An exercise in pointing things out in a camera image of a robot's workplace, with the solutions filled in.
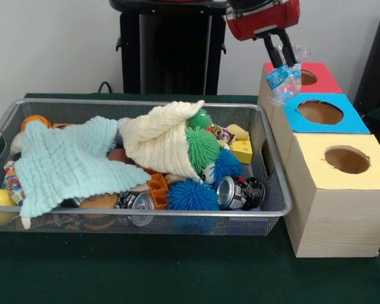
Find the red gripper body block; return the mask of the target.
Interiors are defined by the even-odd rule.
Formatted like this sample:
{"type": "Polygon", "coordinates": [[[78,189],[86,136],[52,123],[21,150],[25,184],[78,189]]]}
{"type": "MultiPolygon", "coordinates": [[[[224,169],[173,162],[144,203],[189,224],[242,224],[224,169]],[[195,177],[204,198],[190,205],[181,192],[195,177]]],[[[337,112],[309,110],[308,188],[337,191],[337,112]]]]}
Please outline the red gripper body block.
{"type": "Polygon", "coordinates": [[[226,20],[233,36],[239,41],[254,39],[274,29],[286,29],[299,22],[300,2],[290,1],[229,1],[226,20]]]}

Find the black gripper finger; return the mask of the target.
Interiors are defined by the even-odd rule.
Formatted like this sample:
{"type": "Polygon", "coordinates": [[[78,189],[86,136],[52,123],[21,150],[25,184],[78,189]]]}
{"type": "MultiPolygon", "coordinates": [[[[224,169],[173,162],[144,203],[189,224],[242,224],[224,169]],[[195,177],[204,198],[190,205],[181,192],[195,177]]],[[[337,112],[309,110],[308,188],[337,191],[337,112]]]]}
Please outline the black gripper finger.
{"type": "Polygon", "coordinates": [[[274,68],[279,68],[282,66],[281,56],[278,52],[278,49],[273,45],[270,34],[265,34],[263,36],[263,41],[265,44],[265,48],[269,54],[269,58],[274,68]]]}
{"type": "Polygon", "coordinates": [[[297,64],[297,60],[293,51],[291,41],[289,40],[289,35],[285,29],[279,29],[278,36],[282,42],[282,53],[286,64],[289,67],[293,67],[297,64]]]}

